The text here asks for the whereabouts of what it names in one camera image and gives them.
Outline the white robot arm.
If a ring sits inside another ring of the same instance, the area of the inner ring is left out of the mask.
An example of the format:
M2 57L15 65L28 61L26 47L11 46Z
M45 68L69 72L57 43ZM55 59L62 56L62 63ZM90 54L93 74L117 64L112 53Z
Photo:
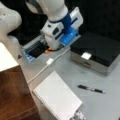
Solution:
M64 0L37 0L47 16L47 22L41 29L49 51L55 51L61 45L67 46L77 34L77 29L83 23L83 17L78 7L68 11ZM23 64L18 60L21 48L17 39L10 40L8 33L22 23L20 14L5 6L0 1L0 72Z

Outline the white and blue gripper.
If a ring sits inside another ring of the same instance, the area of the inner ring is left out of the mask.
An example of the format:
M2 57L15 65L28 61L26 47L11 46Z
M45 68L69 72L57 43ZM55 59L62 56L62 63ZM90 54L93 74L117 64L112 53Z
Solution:
M41 29L45 41L52 50L60 45L68 45L78 34L79 27L83 24L83 17L78 7L68 13L65 19L59 22L47 21Z

